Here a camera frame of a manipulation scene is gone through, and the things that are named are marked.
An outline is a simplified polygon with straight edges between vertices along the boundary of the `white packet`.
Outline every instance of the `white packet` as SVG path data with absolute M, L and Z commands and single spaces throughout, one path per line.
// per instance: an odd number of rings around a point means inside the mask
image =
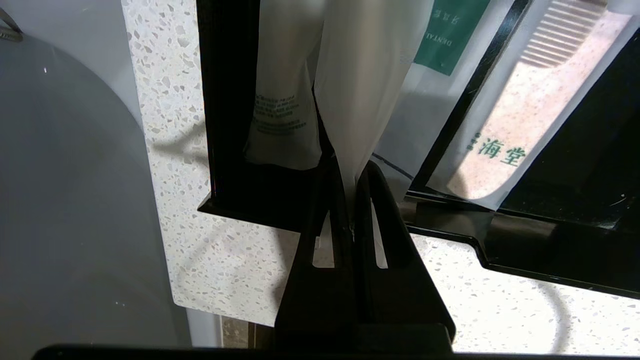
M 262 0 L 255 104 L 244 155 L 295 170 L 317 166 L 321 149 L 307 58 L 320 41 L 325 0 Z
M 598 16 L 591 22 L 582 20 L 589 24 L 583 27 L 588 30 L 583 29 L 582 38 L 567 47 L 571 51 L 562 49 L 565 56 L 540 56 L 536 49 L 548 40 L 536 37 L 547 31 L 550 21 L 558 21 L 554 6 L 564 5 L 532 2 L 428 187 L 498 209 L 638 27 L 638 18 L 630 21 L 629 15 L 574 1 L 572 6 L 589 7 Z
M 433 0 L 327 4 L 316 101 L 340 167 L 349 213 L 427 28 Z
M 513 0 L 434 2 L 414 60 L 421 63 L 411 64 L 371 157 L 396 201 L 402 201 L 418 174 L 512 4 Z

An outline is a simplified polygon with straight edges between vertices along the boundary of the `speckled white countertop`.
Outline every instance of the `speckled white countertop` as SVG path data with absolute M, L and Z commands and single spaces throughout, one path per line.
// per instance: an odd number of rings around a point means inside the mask
M 122 6 L 173 299 L 271 325 L 297 234 L 196 211 L 210 186 L 195 0 Z M 640 354 L 640 301 L 492 272 L 467 245 L 413 239 L 456 322 L 455 351 Z

